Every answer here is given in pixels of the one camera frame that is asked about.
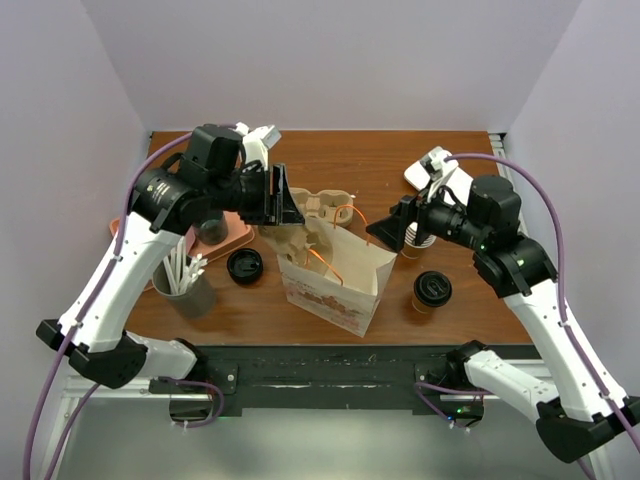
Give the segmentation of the black plastic cup lid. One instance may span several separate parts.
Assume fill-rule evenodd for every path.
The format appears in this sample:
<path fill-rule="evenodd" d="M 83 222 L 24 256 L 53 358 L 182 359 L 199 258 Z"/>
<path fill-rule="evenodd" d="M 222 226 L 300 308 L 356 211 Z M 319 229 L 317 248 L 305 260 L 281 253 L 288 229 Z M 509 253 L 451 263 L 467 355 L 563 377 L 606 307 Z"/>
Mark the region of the black plastic cup lid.
<path fill-rule="evenodd" d="M 453 287 L 449 278 L 438 271 L 425 271 L 418 275 L 413 283 L 414 296 L 433 301 L 446 301 L 451 299 Z"/>

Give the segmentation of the single paper coffee cup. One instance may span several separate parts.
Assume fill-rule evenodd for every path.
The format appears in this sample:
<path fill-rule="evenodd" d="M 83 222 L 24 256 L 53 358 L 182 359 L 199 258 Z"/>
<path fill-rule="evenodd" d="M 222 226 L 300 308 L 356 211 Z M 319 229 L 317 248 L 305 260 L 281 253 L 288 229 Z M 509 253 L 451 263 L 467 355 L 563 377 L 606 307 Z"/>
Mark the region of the single paper coffee cup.
<path fill-rule="evenodd" d="M 445 304 L 446 301 L 433 301 L 429 298 L 423 299 L 417 296 L 413 296 L 411 299 L 413 309 L 421 315 L 431 315 L 434 311 L 442 308 Z"/>

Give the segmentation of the brown paper takeout bag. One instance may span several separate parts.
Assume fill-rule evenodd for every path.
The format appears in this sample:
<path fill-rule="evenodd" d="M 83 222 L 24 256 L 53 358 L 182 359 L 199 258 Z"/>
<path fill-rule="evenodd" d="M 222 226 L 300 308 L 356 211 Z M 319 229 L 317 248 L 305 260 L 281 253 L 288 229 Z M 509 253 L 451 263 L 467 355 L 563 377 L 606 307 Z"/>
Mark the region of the brown paper takeout bag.
<path fill-rule="evenodd" d="M 397 255 L 335 222 L 319 221 L 310 264 L 277 256 L 287 300 L 358 337 L 366 334 Z"/>

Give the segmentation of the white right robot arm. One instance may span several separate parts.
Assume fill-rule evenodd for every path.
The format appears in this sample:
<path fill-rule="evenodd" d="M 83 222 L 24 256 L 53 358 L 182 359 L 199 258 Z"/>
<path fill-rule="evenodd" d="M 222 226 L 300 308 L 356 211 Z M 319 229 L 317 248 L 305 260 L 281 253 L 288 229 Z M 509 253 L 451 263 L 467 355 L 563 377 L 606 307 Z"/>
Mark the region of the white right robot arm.
<path fill-rule="evenodd" d="M 411 224 L 416 238 L 434 235 L 473 253 L 479 276 L 516 315 L 553 381 L 542 382 L 471 341 L 448 353 L 448 386 L 489 392 L 534 423 L 547 449 L 573 463 L 639 423 L 639 400 L 607 372 L 569 311 L 559 274 L 544 248 L 519 230 L 521 199 L 495 175 L 472 180 L 461 198 L 443 177 L 403 197 L 366 231 L 398 252 Z"/>

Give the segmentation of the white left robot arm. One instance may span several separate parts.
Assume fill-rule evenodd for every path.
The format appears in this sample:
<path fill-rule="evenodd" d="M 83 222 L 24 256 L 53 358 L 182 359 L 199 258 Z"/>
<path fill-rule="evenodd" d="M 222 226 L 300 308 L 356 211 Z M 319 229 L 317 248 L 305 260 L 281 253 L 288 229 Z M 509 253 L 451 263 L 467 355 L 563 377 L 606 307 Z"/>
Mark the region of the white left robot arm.
<path fill-rule="evenodd" d="M 171 377 L 185 392 L 200 390 L 207 368 L 195 347 L 141 337 L 125 324 L 156 268 L 211 214 L 234 212 L 256 226 L 304 224 L 285 165 L 269 160 L 279 139 L 273 125 L 205 124 L 176 139 L 184 151 L 159 167 L 146 162 L 128 188 L 99 266 L 64 314 L 40 323 L 37 337 L 100 386 L 118 389 L 146 376 Z"/>

